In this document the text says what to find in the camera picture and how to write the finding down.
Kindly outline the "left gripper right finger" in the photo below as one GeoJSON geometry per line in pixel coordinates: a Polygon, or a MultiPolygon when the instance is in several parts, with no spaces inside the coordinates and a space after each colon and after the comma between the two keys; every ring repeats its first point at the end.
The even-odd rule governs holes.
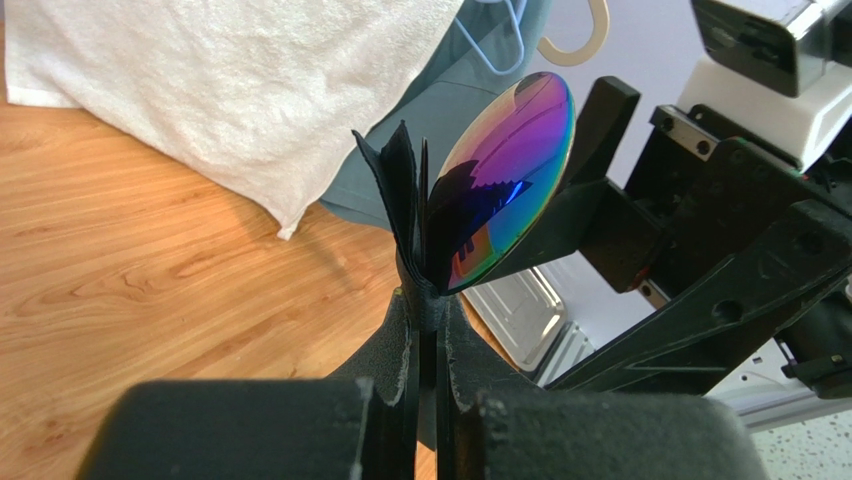
{"type": "Polygon", "coordinates": [[[545,391],[448,302],[438,333],[441,479],[763,479],[724,405],[682,395],[545,391]]]}

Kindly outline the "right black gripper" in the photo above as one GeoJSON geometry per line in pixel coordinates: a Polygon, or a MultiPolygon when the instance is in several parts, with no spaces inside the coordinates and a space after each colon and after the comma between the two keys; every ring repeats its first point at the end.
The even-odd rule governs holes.
{"type": "Polygon", "coordinates": [[[774,343],[785,377],[821,399],[849,397],[849,210],[823,179],[713,110],[665,106],[627,186],[663,234],[607,177],[639,100],[615,76],[594,82],[555,195],[483,278],[580,252],[616,292],[645,278],[669,297],[549,390],[704,395],[774,343]]]}

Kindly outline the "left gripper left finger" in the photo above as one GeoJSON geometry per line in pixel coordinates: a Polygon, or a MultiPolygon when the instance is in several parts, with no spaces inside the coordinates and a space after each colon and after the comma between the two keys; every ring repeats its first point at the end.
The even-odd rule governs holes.
{"type": "Polygon", "coordinates": [[[406,300],[319,379],[161,380],[129,388],[81,479],[410,479],[416,391],[406,300]]]}

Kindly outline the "iridescent spoon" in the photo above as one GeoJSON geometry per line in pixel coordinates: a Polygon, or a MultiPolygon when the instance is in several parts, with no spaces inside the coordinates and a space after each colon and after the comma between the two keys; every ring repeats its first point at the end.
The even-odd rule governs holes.
{"type": "Polygon", "coordinates": [[[575,133],[566,81],[529,74],[487,105],[458,139],[426,207],[426,267],[443,294],[496,268],[555,195],[575,133]]]}

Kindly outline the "black paper napkin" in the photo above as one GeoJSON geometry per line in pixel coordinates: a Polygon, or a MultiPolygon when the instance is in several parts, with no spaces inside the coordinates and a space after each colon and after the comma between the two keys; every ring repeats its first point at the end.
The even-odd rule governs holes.
{"type": "Polygon", "coordinates": [[[433,333],[444,323],[448,298],[426,276],[424,186],[407,126],[400,122],[379,150],[360,132],[354,130],[352,135],[373,174],[394,236],[397,270],[412,326],[433,333]]]}

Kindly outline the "purple iridescent knife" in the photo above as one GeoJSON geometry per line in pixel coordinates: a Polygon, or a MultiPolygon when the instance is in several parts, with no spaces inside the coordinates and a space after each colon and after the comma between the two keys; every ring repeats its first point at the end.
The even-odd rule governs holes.
{"type": "Polygon", "coordinates": [[[528,180],[506,180],[475,186],[477,160],[442,174],[426,205],[426,260],[432,267],[448,261],[500,210],[531,188],[528,180]]]}

